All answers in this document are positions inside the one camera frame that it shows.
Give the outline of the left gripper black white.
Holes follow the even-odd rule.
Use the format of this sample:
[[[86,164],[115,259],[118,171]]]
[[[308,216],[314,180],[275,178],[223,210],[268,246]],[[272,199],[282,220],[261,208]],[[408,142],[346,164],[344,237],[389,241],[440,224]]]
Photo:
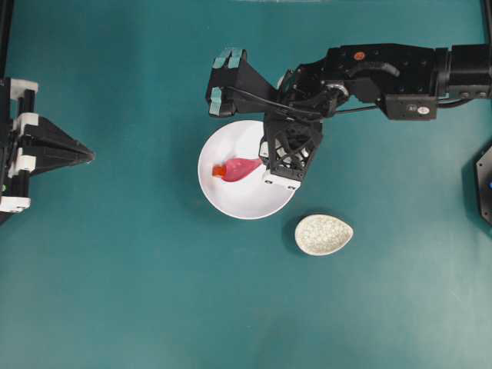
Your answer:
[[[95,159],[94,152],[80,141],[35,113],[37,92],[36,82],[15,78],[1,79],[3,214],[17,214],[30,207],[31,175],[90,163]]]

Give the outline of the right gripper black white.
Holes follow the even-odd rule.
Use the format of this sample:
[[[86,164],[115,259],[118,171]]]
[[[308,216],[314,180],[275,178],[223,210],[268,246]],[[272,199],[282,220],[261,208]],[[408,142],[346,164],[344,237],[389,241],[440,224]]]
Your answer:
[[[306,177],[322,141],[321,121],[266,118],[259,158],[266,166],[262,181],[297,190]]]

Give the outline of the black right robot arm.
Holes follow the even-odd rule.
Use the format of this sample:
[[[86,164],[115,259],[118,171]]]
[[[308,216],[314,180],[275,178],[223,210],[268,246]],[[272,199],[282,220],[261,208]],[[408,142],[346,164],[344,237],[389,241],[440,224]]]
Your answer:
[[[491,46],[422,48],[399,44],[331,48],[287,72],[264,116],[262,180],[295,191],[323,139],[323,122],[355,97],[394,121],[429,121],[441,108],[491,97]]]

